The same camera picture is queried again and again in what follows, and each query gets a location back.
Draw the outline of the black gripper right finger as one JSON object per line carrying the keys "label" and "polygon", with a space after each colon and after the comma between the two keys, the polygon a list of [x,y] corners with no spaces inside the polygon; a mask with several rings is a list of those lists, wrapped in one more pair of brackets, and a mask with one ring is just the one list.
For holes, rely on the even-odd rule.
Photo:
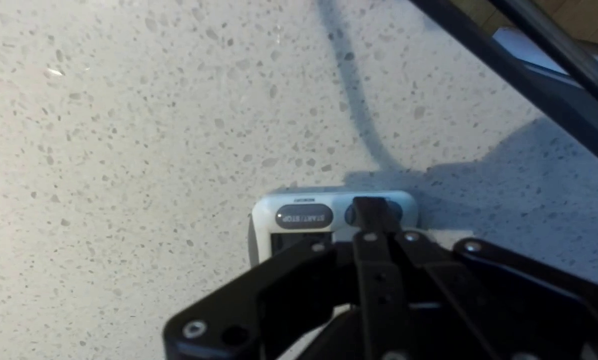
{"label": "black gripper right finger", "polygon": [[598,283],[479,237],[443,249],[350,205],[363,348],[402,360],[598,360]]}

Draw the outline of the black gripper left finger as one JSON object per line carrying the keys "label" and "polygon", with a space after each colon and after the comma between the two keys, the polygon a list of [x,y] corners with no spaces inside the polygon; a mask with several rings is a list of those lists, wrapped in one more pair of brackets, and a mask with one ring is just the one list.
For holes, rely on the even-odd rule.
{"label": "black gripper left finger", "polygon": [[348,241],[294,244],[171,316],[166,360],[273,360],[356,290]]}

